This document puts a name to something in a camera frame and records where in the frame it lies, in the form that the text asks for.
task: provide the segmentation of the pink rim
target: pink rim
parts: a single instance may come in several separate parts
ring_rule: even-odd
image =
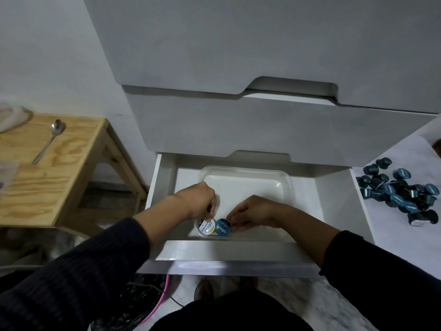
[[[169,282],[169,280],[170,280],[170,275],[166,274],[165,275],[165,285],[164,285],[164,291],[165,292],[168,289],[168,282]],[[152,312],[146,318],[144,318],[144,320],[141,323],[138,324],[138,326],[141,325],[141,324],[144,324],[155,313],[155,311],[159,308],[159,306],[161,305],[162,301],[164,300],[164,297],[165,297],[165,293],[162,293],[161,297],[159,298],[158,304],[153,308]]]

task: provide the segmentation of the spoon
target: spoon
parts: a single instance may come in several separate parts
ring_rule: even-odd
[[[40,151],[39,154],[35,157],[35,159],[32,161],[32,165],[36,165],[37,162],[40,161],[40,159],[45,155],[46,150],[48,149],[49,145],[52,143],[52,140],[54,140],[55,137],[57,137],[59,134],[61,134],[65,129],[65,124],[61,122],[60,120],[56,120],[51,125],[51,138],[49,138],[48,142],[46,143],[45,147]]]

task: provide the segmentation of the person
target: person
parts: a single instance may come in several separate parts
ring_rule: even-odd
[[[170,230],[189,218],[212,218],[215,207],[214,190],[201,182],[86,240],[0,296],[0,329],[86,330]],[[286,230],[329,283],[379,330],[439,328],[441,282],[362,237],[255,195],[227,219],[234,231],[257,225]],[[152,330],[311,330],[252,287],[217,299],[206,295],[164,316]]]

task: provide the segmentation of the wooden table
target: wooden table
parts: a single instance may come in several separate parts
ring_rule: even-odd
[[[36,164],[31,162],[60,119],[64,132]],[[77,209],[102,155],[136,197],[133,214],[146,192],[136,177],[107,119],[35,113],[26,124],[0,134],[0,161],[19,162],[12,183],[0,193],[0,226],[60,228],[82,237],[102,231],[91,220],[110,212]]]

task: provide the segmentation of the black sleeve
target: black sleeve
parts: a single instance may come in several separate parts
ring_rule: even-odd
[[[0,295],[0,330],[86,330],[149,252],[137,221],[118,222]]]
[[[441,281],[356,234],[337,234],[320,274],[380,331],[439,323]]]

